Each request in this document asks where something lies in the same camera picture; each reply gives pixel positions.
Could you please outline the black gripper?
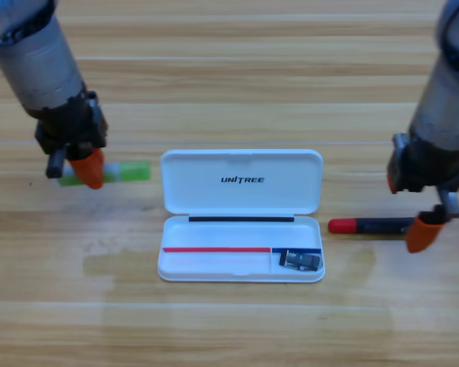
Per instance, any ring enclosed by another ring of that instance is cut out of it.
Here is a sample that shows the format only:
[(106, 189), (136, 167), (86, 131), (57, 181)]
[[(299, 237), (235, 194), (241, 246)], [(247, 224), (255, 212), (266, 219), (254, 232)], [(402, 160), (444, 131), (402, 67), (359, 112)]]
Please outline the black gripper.
[(57, 108), (34, 112), (34, 136), (48, 156), (46, 176), (63, 176), (67, 159), (75, 176), (90, 189), (103, 187), (104, 154), (108, 125), (97, 94), (83, 90)]
[(395, 134), (393, 153), (387, 167), (392, 194), (407, 190), (420, 193), (434, 187), (439, 203), (430, 211), (421, 211), (405, 234), (410, 253), (426, 250), (444, 225), (459, 218), (459, 151), (446, 151), (417, 135)]

